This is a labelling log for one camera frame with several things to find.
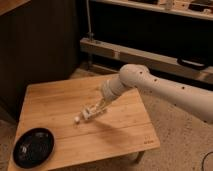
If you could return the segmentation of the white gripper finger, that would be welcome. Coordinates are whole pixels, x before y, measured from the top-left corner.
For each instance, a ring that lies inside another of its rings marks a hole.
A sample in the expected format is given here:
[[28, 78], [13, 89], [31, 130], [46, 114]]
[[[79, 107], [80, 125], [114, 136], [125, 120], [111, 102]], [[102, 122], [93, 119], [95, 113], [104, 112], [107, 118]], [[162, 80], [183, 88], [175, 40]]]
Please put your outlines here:
[[99, 115], [99, 112], [91, 112], [91, 111], [84, 111], [83, 117], [85, 120], [90, 120], [94, 117], [97, 117]]
[[82, 110], [83, 115], [92, 115], [93, 114], [93, 107], [92, 106], [87, 106], [84, 107]]

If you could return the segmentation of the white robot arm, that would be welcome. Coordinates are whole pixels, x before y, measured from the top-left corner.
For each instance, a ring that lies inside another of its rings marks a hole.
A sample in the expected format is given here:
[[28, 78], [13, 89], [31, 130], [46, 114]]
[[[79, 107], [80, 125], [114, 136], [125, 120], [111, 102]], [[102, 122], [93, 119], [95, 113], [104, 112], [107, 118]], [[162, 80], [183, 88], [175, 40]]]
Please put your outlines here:
[[146, 66], [137, 64], [122, 66], [115, 77], [102, 84], [101, 100], [82, 110], [83, 119], [97, 117], [108, 105], [133, 88], [151, 92], [200, 120], [213, 124], [213, 91], [156, 77]]

